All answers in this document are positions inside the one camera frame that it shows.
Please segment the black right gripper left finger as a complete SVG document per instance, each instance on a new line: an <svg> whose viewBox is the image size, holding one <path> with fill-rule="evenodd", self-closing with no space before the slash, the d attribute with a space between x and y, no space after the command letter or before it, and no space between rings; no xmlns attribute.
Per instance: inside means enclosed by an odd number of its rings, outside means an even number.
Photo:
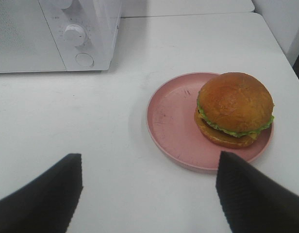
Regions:
<svg viewBox="0 0 299 233"><path fill-rule="evenodd" d="M65 233L82 190L82 157L68 154L0 200L0 233Z"/></svg>

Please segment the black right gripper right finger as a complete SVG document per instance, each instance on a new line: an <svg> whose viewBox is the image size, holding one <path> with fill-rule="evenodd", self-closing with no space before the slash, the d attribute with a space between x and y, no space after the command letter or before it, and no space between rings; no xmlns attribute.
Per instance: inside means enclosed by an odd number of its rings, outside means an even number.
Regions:
<svg viewBox="0 0 299 233"><path fill-rule="evenodd" d="M220 154L216 190L233 233L299 233L299 196L232 152Z"/></svg>

